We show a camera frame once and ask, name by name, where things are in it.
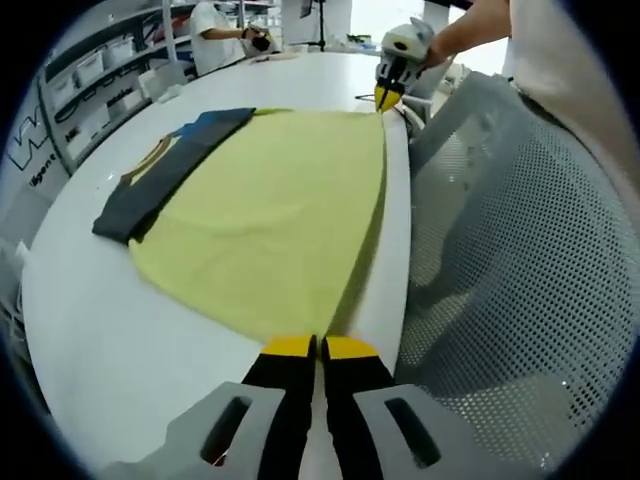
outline chair backrest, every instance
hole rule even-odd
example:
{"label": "chair backrest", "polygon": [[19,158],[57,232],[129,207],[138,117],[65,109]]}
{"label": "chair backrest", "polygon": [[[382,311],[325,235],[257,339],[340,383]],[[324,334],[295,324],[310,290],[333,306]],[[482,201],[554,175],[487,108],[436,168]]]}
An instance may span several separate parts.
{"label": "chair backrest", "polygon": [[[412,97],[422,98],[423,100],[430,100],[433,98],[433,94],[438,89],[440,82],[447,73],[447,70],[451,66],[454,58],[455,57],[451,56],[443,64],[422,72],[422,75],[420,75],[420,78],[408,94]],[[429,106],[412,102],[410,99],[403,99],[403,103],[416,112],[424,123],[427,123],[431,118],[431,108]]]}
{"label": "chair backrest", "polygon": [[577,139],[472,73],[410,146],[399,382],[505,460],[552,471],[607,405],[640,322],[640,243]]}

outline hand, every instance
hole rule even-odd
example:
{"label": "hand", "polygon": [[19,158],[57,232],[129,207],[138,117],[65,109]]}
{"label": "hand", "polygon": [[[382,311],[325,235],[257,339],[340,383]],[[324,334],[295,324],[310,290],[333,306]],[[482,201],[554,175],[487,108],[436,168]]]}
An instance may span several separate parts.
{"label": "hand", "polygon": [[429,46],[429,50],[427,51],[427,56],[425,57],[422,66],[426,70],[427,68],[437,67],[441,63],[449,58],[449,55],[444,52],[444,49],[440,45],[440,41],[438,36],[436,36],[431,45]]}
{"label": "hand", "polygon": [[261,36],[262,36],[262,32],[251,27],[247,28],[244,34],[244,38],[247,40],[253,40],[254,38],[258,38]]}

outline white table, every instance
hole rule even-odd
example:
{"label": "white table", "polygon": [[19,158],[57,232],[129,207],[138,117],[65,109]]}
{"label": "white table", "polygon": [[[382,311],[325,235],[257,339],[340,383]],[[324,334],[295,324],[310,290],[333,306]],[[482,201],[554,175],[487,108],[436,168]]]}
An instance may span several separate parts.
{"label": "white table", "polygon": [[[289,107],[368,111],[374,57],[314,53],[207,75],[109,137],[71,178],[39,230],[23,272],[33,365],[59,429],[91,469],[138,461],[167,424],[223,381],[241,381],[261,345],[205,318],[138,277],[125,248],[91,233],[121,173],[205,110]],[[387,192],[370,279],[350,334],[393,370],[408,277],[409,168],[405,125],[385,114]],[[321,370],[317,377],[321,381]],[[340,478],[316,395],[301,478]]]}

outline white shirt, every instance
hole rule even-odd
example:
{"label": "white shirt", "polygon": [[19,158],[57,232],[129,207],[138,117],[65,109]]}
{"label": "white shirt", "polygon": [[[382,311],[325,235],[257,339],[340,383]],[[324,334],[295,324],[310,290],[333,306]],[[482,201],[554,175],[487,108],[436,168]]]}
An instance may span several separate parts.
{"label": "white shirt", "polygon": [[227,17],[218,11],[213,2],[203,0],[191,12],[189,22],[191,31],[191,48],[198,75],[217,70],[244,58],[244,50],[240,40],[205,40],[201,33],[211,29],[231,30]]}
{"label": "white shirt", "polygon": [[616,177],[614,183],[630,182],[640,191],[640,154],[630,122],[571,17],[557,0],[511,0],[511,27],[516,85],[569,128]]}

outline clothing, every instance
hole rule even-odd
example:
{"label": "clothing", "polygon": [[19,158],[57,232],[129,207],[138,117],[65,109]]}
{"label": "clothing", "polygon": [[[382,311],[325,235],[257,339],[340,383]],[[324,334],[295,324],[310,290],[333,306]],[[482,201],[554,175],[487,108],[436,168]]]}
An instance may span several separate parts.
{"label": "clothing", "polygon": [[235,38],[226,40],[206,40],[201,34],[211,28],[231,30],[233,26],[213,2],[202,0],[191,12],[189,22],[193,60],[198,75],[226,67],[244,58],[242,42]]}
{"label": "clothing", "polygon": [[158,290],[251,339],[341,334],[377,246],[385,168],[377,114],[258,110],[128,242],[131,259]]}
{"label": "clothing", "polygon": [[182,136],[168,148],[166,139],[143,160],[148,171],[139,181],[130,175],[109,196],[93,224],[93,233],[127,245],[141,239],[155,223],[159,212],[200,163],[227,138],[249,122],[253,108],[209,112],[204,126],[198,122],[183,127]]}
{"label": "clothing", "polygon": [[557,0],[510,4],[517,87],[569,128],[605,171],[615,166],[618,180],[640,190],[633,130],[586,38]]}

